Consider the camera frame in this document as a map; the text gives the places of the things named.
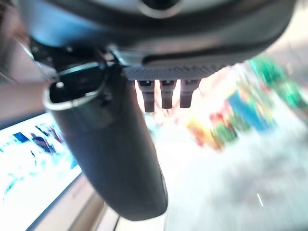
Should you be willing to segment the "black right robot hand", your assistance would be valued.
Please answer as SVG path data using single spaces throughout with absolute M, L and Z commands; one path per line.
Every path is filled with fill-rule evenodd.
M 163 214 L 168 194 L 137 102 L 189 108 L 200 81 L 273 44 L 294 0 L 20 0 L 35 61 L 55 69 L 43 104 L 80 168 L 120 216 Z

